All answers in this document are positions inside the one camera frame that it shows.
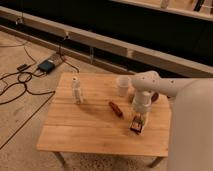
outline cable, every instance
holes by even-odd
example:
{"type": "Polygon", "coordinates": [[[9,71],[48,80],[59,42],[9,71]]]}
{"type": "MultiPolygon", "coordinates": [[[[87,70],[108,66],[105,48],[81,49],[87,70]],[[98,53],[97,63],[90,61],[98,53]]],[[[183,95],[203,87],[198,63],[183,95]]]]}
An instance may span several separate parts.
{"type": "Polygon", "coordinates": [[[26,52],[27,56],[33,61],[33,64],[31,64],[30,66],[36,65],[37,61],[29,54],[25,45],[24,45],[24,51],[26,52]]]}
{"type": "Polygon", "coordinates": [[[24,46],[25,44],[27,44],[27,42],[20,44],[20,45],[2,45],[0,46],[0,48],[11,48],[11,47],[20,47],[20,46],[24,46]]]}
{"type": "Polygon", "coordinates": [[[66,60],[62,58],[63,54],[62,54],[62,52],[61,52],[61,46],[62,46],[62,44],[63,44],[63,42],[64,42],[65,40],[67,40],[66,37],[59,43],[59,48],[58,48],[58,50],[59,50],[60,58],[61,58],[61,60],[62,60],[64,63],[66,63],[67,65],[69,65],[71,68],[74,68],[74,69],[76,70],[76,72],[79,73],[80,70],[79,70],[77,67],[75,67],[75,66],[73,66],[72,64],[66,62],[66,60]]]}
{"type": "Polygon", "coordinates": [[[11,102],[13,102],[13,101],[19,99],[20,97],[22,97],[22,96],[27,92],[27,85],[24,84],[24,83],[19,83],[19,82],[17,82],[17,83],[14,83],[14,84],[11,84],[10,86],[8,86],[8,87],[6,88],[6,90],[3,91],[3,93],[0,94],[0,96],[2,96],[8,89],[10,89],[11,87],[13,87],[13,86],[15,86],[15,85],[24,85],[24,91],[23,91],[21,94],[19,94],[18,96],[16,96],[15,98],[13,98],[13,99],[10,99],[10,100],[5,101],[5,102],[1,102],[0,105],[5,105],[5,104],[8,104],[8,103],[11,103],[11,102]]]}
{"type": "Polygon", "coordinates": [[[40,93],[40,94],[38,94],[38,93],[32,93],[32,92],[30,92],[28,90],[27,83],[33,78],[33,76],[35,76],[35,77],[41,77],[41,76],[44,75],[44,73],[41,74],[41,75],[36,75],[35,74],[36,71],[37,71],[37,69],[34,72],[15,72],[15,73],[7,74],[7,75],[4,74],[5,76],[3,76],[2,78],[0,78],[0,80],[4,81],[5,78],[8,78],[10,76],[18,74],[18,76],[17,76],[17,81],[18,82],[13,83],[13,84],[11,84],[11,85],[8,86],[8,83],[6,81],[4,81],[4,83],[6,83],[6,86],[3,88],[3,91],[0,92],[0,96],[2,96],[3,94],[5,94],[10,88],[12,88],[12,87],[14,87],[16,85],[24,85],[24,91],[21,94],[19,94],[18,96],[16,96],[15,98],[13,98],[13,99],[10,99],[10,100],[5,101],[5,102],[1,102],[0,105],[5,105],[5,104],[11,103],[11,102],[17,100],[20,97],[22,97],[26,92],[28,92],[31,95],[45,95],[45,94],[52,93],[52,92],[46,92],[46,93],[40,93]]]}
{"type": "Polygon", "coordinates": [[[50,93],[51,95],[48,97],[47,100],[42,103],[42,105],[1,145],[0,150],[2,150],[9,142],[12,140],[16,134],[41,110],[41,108],[54,96],[55,91],[50,93]]]}

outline small bottle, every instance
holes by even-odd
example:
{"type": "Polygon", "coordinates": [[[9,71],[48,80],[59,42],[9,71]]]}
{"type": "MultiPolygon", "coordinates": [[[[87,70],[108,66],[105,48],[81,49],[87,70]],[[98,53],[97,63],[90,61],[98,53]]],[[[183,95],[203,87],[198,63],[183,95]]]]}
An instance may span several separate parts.
{"type": "Polygon", "coordinates": [[[76,104],[81,104],[84,101],[80,81],[77,77],[72,79],[72,96],[76,104]]]}

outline table leg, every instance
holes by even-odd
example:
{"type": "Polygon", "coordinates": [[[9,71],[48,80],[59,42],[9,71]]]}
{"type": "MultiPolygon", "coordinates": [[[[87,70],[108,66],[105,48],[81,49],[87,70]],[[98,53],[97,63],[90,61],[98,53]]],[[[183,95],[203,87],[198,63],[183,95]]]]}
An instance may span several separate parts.
{"type": "Polygon", "coordinates": [[[66,166],[67,166],[67,163],[66,163],[66,161],[64,160],[64,157],[61,155],[61,153],[60,153],[60,152],[53,152],[53,153],[55,154],[56,158],[60,161],[61,165],[62,165],[63,167],[66,167],[66,166]]]}
{"type": "Polygon", "coordinates": [[[151,164],[148,165],[148,167],[150,168],[156,167],[163,159],[164,157],[157,157],[151,164]]]}

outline gray floor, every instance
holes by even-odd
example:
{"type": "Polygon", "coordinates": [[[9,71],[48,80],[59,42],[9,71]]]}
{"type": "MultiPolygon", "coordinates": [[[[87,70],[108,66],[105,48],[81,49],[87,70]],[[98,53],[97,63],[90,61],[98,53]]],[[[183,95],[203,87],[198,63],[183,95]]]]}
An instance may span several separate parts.
{"type": "MultiPolygon", "coordinates": [[[[20,44],[17,39],[0,31],[1,45],[20,44]]],[[[26,45],[29,53],[39,62],[47,58],[53,51],[44,47],[28,43],[26,45]]],[[[69,58],[69,61],[80,68],[81,72],[108,73],[103,69],[69,58]]],[[[30,63],[23,47],[0,48],[0,75],[15,72],[16,68],[23,63],[30,63]]],[[[74,72],[66,64],[62,64],[57,70],[44,78],[33,79],[29,83],[33,92],[45,92],[54,90],[58,84],[60,75],[64,71],[74,72]]],[[[13,83],[16,77],[7,79],[13,83]]],[[[21,92],[23,87],[11,88],[8,93],[0,97],[0,101],[12,98],[21,92]]],[[[0,146],[13,134],[15,130],[48,98],[47,96],[24,95],[10,104],[0,106],[0,146]]],[[[1,171],[28,171],[28,170],[63,170],[60,163],[52,153],[39,152],[36,150],[36,143],[45,120],[48,106],[45,105],[36,116],[0,151],[1,171]]],[[[113,156],[95,154],[64,154],[70,170],[99,170],[99,171],[165,171],[167,160],[165,159],[155,169],[146,167],[154,158],[139,156],[113,156]]]]}

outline black wall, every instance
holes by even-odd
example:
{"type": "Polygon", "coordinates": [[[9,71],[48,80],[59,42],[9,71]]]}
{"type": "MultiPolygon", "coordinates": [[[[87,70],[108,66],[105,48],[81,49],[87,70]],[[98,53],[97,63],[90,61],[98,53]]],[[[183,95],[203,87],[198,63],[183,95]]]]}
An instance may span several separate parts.
{"type": "Polygon", "coordinates": [[[5,7],[213,66],[213,22],[108,0],[1,1],[5,7]]]}

